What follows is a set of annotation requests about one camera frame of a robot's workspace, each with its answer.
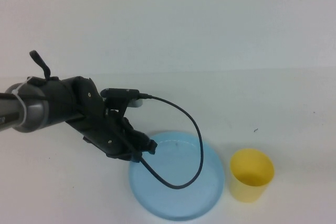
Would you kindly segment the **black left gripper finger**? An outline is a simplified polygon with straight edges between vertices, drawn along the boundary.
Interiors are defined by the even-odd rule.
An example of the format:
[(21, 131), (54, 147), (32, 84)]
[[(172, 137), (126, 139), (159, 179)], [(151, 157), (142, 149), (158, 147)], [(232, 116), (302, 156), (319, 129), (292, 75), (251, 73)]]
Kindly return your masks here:
[(138, 151), (148, 152), (151, 155), (155, 154), (157, 143), (150, 139), (145, 133), (135, 130), (129, 122), (128, 138)]
[(140, 141), (138, 139), (123, 140), (125, 150), (122, 155), (123, 161), (139, 162), (140, 161)]

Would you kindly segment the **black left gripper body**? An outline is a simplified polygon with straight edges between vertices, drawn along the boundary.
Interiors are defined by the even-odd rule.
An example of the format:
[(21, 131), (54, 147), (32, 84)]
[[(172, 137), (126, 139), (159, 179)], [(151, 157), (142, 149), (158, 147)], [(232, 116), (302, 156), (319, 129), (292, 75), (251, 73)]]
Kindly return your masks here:
[(94, 82), (84, 77), (73, 77), (66, 79), (65, 83), (72, 89), (79, 105), (79, 114), (66, 123), (107, 157), (130, 160), (132, 153), (123, 142), (126, 134), (119, 116), (106, 108)]

